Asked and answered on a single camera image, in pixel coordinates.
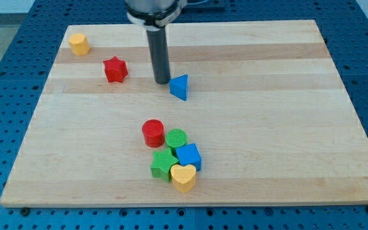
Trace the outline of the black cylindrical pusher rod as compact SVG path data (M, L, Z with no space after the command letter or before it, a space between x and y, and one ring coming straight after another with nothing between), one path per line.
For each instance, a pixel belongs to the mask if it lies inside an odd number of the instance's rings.
M170 81L171 73L165 29L147 31L146 34L155 82L167 84Z

